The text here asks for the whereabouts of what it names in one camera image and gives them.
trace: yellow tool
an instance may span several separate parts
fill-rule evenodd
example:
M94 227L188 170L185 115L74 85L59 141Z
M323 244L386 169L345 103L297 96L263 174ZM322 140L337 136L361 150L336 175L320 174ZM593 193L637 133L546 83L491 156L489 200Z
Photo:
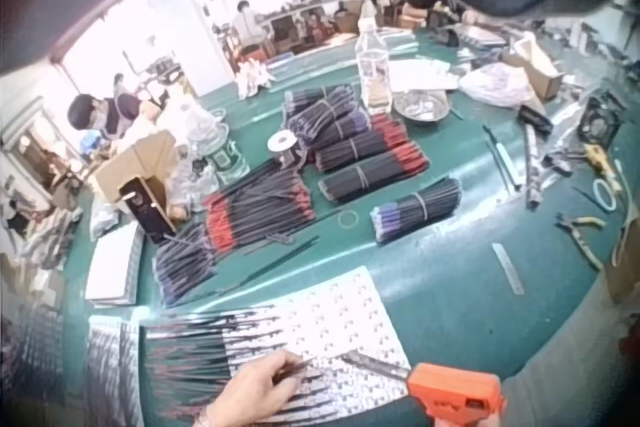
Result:
M584 241L582 235L580 234L580 231L578 230L578 227L582 225L593 225L595 227L598 227L599 229L602 229L606 225L606 223L597 217L579 217L577 219L568 219L560 213L557 215L557 219L558 222L556 225L567 230L571 234L571 237L573 237L573 240L575 240L576 244L578 244L578 247L580 247L580 250L582 251L584 256L589 260L589 262L591 262L591 265L593 265L596 270L603 271L604 265L602 264L602 262L600 262L591 248Z
M616 174L611 168L611 164L609 164L605 150L598 144L584 144L584 153L587 161L606 179L611 190L613 190L616 195L622 195L624 190L620 182L618 182Z

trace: green table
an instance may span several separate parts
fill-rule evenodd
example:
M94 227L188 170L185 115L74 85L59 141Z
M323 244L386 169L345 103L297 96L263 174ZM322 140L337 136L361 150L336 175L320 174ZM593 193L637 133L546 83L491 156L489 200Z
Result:
M419 56L455 62L456 50L431 43L426 37L406 32L387 35L393 59ZM268 158L266 141L282 122L283 93L291 88L308 88L357 82L354 43L308 53L272 69L273 88L258 96L238 101L234 85L201 99L207 109L227 109L227 123L252 167ZM564 62L565 70L583 82L614 76L598 58L585 59L559 45L547 48ZM409 125L409 133L431 160L423 174L374 192L344 208L357 215L358 224L343 229L336 216L329 217L296 235L297 244L313 236L318 242L293 260L261 277L243 290L224 299L203 299L185 306L185 311L213 305L246 306L312 286L361 265L371 273L400 341L412 363L429 361L466 369L495 372L506 378L516 373L557 331L572 313L596 276L571 238L554 226L555 215L603 217L588 200L577 196L572 186L591 189L590 168L579 168L571 179L561 179L545 191L536 212L528 211L520 196L508 199L507 186L492 157L482 123L487 123L504 143L517 167L524 173L523 129L515 112L486 106L456 92L453 106L464 119L453 115L433 127ZM560 101L547 105L549 114L562 107ZM625 166L627 177L638 191L640 127L625 124L612 151ZM427 229L418 230L383 247L374 240L369 212L385 201L410 194L450 174L461 180L462 204L455 216ZM320 176L308 167L303 177L312 188L318 216L330 212L319 193ZM71 393L82 391L86 319L93 309L83 300L87 269L93 245L88 239L88 210L78 229L65 276L68 279L65 311L65 372ZM615 242L624 214L606 216L607 227L587 233L596 255L606 259ZM513 294L498 263L492 242L502 243L524 284L525 295ZM236 253L219 265L219 275L190 295L226 286L260 269L289 249L271 245L260 251ZM142 258L139 298L136 308L100 310L124 318L156 316L160 313L159 291L154 285L151 261L154 246L147 242ZM143 382L143 404L148 426L169 426L156 415L147 382ZM409 399L395 402L344 419L337 425L424 425L424 414Z

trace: white spool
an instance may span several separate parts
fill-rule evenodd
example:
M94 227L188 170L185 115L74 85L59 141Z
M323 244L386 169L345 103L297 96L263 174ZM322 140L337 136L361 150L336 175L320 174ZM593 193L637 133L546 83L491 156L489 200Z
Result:
M267 142L269 152L277 156L283 167L289 167L298 162L299 158L295 148L298 138L290 130L280 130L273 134Z

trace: plastic bottle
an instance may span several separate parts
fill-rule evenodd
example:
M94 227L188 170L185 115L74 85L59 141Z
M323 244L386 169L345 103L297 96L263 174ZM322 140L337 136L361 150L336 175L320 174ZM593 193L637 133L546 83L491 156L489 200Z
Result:
M375 18L360 19L358 28L360 38L356 43L356 60L362 101L372 115L390 113L392 95L387 45L377 33Z

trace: wire cutter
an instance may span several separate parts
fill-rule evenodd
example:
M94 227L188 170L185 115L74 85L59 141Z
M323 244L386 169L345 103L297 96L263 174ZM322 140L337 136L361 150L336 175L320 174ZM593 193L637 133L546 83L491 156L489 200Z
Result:
M594 227L602 229L606 225L606 223L597 217L579 217L577 219L569 219L561 213L558 213L556 218L558 219L556 225L560 228L565 229L571 234L573 240L575 240L576 244L578 244L580 251L589 260L591 265L595 267L596 270L603 271L604 265L602 265L602 262L600 262L591 248L584 241L584 239L582 238L582 234L580 234L580 231L578 230L578 227L583 225L593 225Z

